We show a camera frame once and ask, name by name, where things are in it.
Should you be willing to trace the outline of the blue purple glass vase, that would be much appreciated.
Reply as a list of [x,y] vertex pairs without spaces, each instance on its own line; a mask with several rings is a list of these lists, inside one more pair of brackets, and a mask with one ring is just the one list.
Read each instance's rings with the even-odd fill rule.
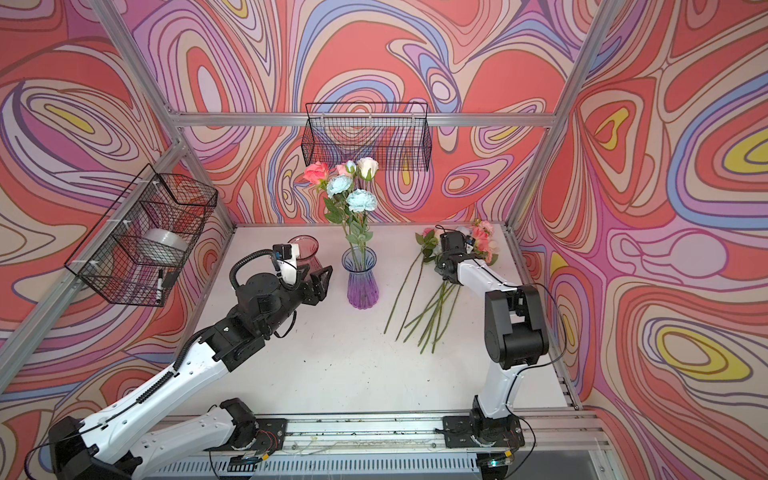
[[372,308],[379,300],[379,288],[374,276],[378,257],[369,247],[357,246],[342,255],[342,266],[348,272],[347,300],[358,310]]

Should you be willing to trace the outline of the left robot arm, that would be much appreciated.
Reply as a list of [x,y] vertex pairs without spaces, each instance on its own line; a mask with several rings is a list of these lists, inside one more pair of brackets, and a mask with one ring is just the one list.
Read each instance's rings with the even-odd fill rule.
[[237,303],[215,324],[190,336],[173,362],[135,391],[83,419],[50,428],[44,449],[58,479],[144,479],[198,452],[255,451],[263,430],[240,399],[171,427],[169,413],[243,366],[294,323],[302,305],[328,295],[333,269],[297,262],[296,244],[275,244],[238,260],[229,271]]

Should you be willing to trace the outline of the light blue flower stem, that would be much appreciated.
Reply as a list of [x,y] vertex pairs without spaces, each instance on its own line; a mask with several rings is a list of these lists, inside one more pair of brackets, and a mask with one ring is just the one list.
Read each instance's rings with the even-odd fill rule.
[[342,227],[344,237],[351,249],[353,266],[358,270],[367,268],[368,243],[373,238],[370,217],[378,208],[376,196],[357,186],[355,176],[335,175],[320,182],[324,199],[325,218]]

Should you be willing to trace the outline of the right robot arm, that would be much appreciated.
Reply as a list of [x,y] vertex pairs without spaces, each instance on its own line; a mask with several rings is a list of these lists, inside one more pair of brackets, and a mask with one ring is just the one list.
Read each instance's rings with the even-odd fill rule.
[[490,366],[468,415],[470,440],[481,447],[504,444],[513,452],[525,444],[521,418],[512,404],[528,371],[541,368],[550,351],[547,322],[538,289],[513,285],[470,251],[458,230],[439,236],[436,271],[442,279],[469,288],[484,301],[483,338]]

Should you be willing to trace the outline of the white rose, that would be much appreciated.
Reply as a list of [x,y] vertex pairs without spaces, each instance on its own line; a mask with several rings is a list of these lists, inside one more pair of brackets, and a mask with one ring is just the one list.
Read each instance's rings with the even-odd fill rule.
[[364,197],[364,208],[360,213],[360,225],[361,225],[361,237],[359,246],[362,251],[365,251],[366,243],[372,238],[370,228],[368,226],[368,213],[373,211],[378,205],[375,195],[372,193],[375,176],[379,170],[379,163],[372,157],[363,157],[357,161],[358,173],[360,178],[365,184],[364,190],[367,195]]

